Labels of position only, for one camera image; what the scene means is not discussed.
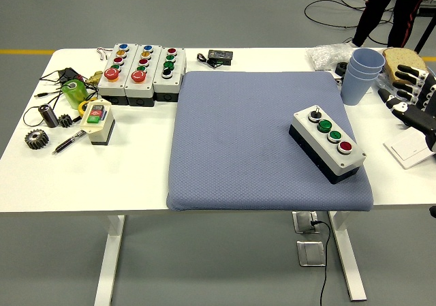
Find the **robot right hand white black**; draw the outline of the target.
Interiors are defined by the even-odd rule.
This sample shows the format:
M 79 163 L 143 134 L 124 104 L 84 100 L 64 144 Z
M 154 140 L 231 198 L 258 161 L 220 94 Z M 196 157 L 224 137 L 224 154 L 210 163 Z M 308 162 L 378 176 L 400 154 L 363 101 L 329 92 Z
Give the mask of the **robot right hand white black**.
M 386 107 L 404 124 L 425 135 L 427 147 L 435 151 L 435 76 L 415 67 L 398 65 L 395 75 L 405 82 L 394 82 L 394 95 L 378 91 Z

